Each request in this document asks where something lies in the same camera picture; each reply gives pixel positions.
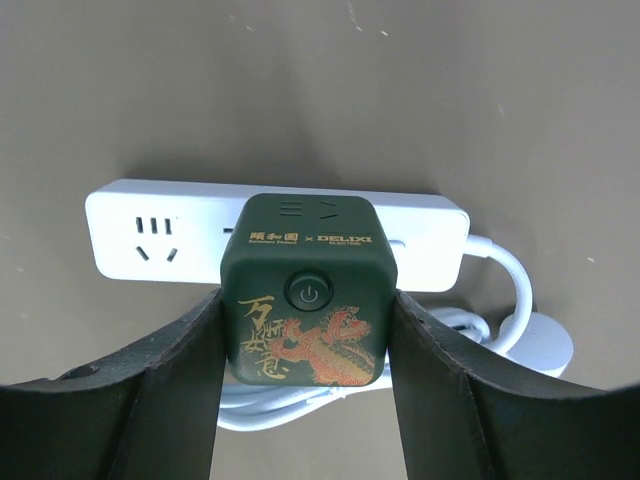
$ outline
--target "socket holes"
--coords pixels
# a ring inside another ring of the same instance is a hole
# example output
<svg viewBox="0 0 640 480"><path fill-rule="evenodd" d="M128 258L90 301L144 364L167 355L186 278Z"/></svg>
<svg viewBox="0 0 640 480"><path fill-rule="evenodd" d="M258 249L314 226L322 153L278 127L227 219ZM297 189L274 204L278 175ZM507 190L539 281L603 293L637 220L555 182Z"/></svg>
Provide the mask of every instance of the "socket holes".
<svg viewBox="0 0 640 480"><path fill-rule="evenodd" d="M144 220L142 217L136 217L136 228L138 233L144 233ZM164 231L167 235L171 235L173 233L173 229L171 228L171 219L169 218L164 219ZM151 233L158 233L158 220L155 217L151 217Z"/></svg>
<svg viewBox="0 0 640 480"><path fill-rule="evenodd" d="M145 262L149 260L149 255L147 255L147 253L142 249L142 247L136 247L136 251L140 254L140 256Z"/></svg>
<svg viewBox="0 0 640 480"><path fill-rule="evenodd" d="M177 254L178 254L178 249L172 248L171 251L169 252L169 256L167 257L167 262L173 262L173 259L176 258Z"/></svg>

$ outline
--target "gray wall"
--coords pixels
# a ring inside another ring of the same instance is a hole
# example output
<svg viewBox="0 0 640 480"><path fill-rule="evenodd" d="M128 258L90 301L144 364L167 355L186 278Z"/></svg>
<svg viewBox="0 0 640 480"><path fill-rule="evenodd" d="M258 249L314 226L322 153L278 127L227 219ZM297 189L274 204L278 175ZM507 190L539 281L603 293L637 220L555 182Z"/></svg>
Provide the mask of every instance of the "gray wall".
<svg viewBox="0 0 640 480"><path fill-rule="evenodd" d="M523 260L575 340L567 379L637 381L639 18L632 0L3 0L0 382L105 355L211 288L97 273L83 200L124 176L440 192ZM512 302L487 262L456 294L492 318ZM214 474L403 478L393 408L377 392L221 432Z"/></svg>

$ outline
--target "white power strip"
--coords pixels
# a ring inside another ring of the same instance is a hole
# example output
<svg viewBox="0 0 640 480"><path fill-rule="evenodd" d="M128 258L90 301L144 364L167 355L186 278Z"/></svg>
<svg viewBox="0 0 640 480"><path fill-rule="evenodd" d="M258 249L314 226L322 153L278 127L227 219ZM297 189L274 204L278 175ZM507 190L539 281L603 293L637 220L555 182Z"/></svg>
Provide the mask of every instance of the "white power strip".
<svg viewBox="0 0 640 480"><path fill-rule="evenodd" d="M364 197L391 244L398 288L443 292L458 278L469 216L442 196L128 179L87 198L96 265L119 280L220 283L240 212L265 192Z"/></svg>

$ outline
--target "white power cable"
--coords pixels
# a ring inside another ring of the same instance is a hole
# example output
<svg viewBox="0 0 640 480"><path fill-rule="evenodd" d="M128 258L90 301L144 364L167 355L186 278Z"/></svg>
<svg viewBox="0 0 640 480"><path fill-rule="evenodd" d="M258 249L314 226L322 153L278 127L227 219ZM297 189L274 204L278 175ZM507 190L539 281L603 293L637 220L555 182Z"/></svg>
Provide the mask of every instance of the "white power cable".
<svg viewBox="0 0 640 480"><path fill-rule="evenodd" d="M472 312L453 307L430 310L440 322L459 330L461 334L494 352L505 355L524 333L533 305L531 281L522 264L504 248L490 239L470 235L465 254L492 258L511 275L516 290L513 319L491 340L487 322ZM349 395L391 388L389 357L378 380L365 387L256 387L226 384L218 414L218 426L238 432L253 432L274 428L296 420L331 402Z"/></svg>

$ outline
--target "chinese characters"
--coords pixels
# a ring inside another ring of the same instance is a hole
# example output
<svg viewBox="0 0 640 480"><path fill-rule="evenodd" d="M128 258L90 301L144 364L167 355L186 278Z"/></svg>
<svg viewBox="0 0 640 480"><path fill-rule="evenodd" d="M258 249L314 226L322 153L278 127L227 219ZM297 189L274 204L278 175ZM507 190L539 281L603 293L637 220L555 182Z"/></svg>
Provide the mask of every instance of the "chinese characters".
<svg viewBox="0 0 640 480"><path fill-rule="evenodd" d="M297 245L300 234L296 232L251 232L249 243L267 243L276 245Z"/></svg>
<svg viewBox="0 0 640 480"><path fill-rule="evenodd" d="M257 314L251 317L255 325L255 329L251 330L251 338L242 342L240 348L244 349L245 353L260 355L260 360L255 362L256 365L260 365L258 375L263 373L270 378L282 380L286 378L288 369L279 366L280 359L276 358L269 348L269 342L282 336L282 329L284 328L283 319L268 319L268 315L273 309L269 302L274 300L275 298L272 295L267 295L238 302L240 305L250 305L245 317Z"/></svg>

